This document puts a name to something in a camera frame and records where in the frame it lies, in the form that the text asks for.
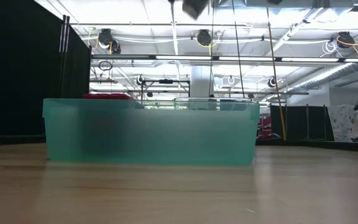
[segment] ceiling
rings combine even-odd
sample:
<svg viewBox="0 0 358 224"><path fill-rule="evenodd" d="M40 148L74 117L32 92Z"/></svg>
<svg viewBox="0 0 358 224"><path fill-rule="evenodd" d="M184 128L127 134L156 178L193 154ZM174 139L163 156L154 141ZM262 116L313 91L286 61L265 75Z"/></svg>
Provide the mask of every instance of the ceiling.
<svg viewBox="0 0 358 224"><path fill-rule="evenodd" d="M211 55L218 56L270 56L269 30L266 8L236 7L235 16L231 7L207 7L197 21L182 12L181 3L175 4L177 52L173 36L172 13L166 0L36 0L40 5L58 17L71 17L71 25L78 35L92 46L93 53L108 54L108 50L96 45L102 28L112 29L122 49L122 54L147 55L209 55L209 48L200 46L195 36L199 29L208 29L214 44ZM274 50L276 57L347 57L354 55L353 48L340 49L327 45L338 32L348 31L358 43L358 12L349 12L348 7L333 9L274 8L270 10L272 40L274 46L287 34L290 36ZM157 67L118 67L103 72L95 66L91 72L91 91L114 92L136 90L135 80L139 75L150 80L170 78L188 80L191 63L163 63ZM324 67L309 65L278 65L277 79L285 88L310 73ZM235 91L241 87L238 64L212 66L215 90ZM267 81L273 77L273 66L243 65L241 67L244 89L249 91L268 90ZM100 80L117 80L118 83ZM152 86L149 90L183 90L178 85ZM170 100L180 93L154 94L153 99Z"/></svg>

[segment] table surface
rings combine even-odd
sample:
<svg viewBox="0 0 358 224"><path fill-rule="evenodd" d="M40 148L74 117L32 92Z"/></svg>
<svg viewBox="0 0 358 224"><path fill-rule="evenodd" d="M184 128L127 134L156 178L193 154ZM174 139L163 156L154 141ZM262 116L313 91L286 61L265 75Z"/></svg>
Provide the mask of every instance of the table surface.
<svg viewBox="0 0 358 224"><path fill-rule="evenodd" d="M135 166L0 146L0 223L358 224L358 152L257 147L249 167Z"/></svg>

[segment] black partition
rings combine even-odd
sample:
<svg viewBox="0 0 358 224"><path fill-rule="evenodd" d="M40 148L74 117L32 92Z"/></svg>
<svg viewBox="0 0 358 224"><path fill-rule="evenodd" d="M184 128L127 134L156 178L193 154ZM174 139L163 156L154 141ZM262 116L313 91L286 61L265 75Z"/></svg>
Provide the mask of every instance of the black partition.
<svg viewBox="0 0 358 224"><path fill-rule="evenodd" d="M90 53L72 29L62 87L61 29L62 18L33 0L0 0L0 135L43 134L44 98L88 92Z"/></svg>
<svg viewBox="0 0 358 224"><path fill-rule="evenodd" d="M334 140L327 107L283 106L282 110L288 141ZM283 137L280 107L271 106L270 115L272 117L272 132Z"/></svg>

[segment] ductwork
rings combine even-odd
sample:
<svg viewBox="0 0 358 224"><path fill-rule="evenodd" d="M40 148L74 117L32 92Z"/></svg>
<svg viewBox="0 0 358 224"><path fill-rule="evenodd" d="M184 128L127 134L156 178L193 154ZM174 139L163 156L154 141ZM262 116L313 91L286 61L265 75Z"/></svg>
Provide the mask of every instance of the ductwork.
<svg viewBox="0 0 358 224"><path fill-rule="evenodd" d="M351 55L349 58L357 58L357 54ZM344 63L332 68L323 68L314 72L307 77L288 86L288 91L296 91L299 89L310 90L313 87L319 86L323 83L344 77L352 74L358 70L358 63Z"/></svg>

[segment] plastic bin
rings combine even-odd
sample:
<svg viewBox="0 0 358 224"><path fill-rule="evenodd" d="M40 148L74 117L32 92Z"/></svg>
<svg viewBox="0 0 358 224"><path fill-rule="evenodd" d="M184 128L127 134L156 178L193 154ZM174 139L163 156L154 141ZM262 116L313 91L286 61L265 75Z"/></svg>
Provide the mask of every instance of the plastic bin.
<svg viewBox="0 0 358 224"><path fill-rule="evenodd" d="M52 160L244 165L254 158L259 105L45 99L43 117Z"/></svg>

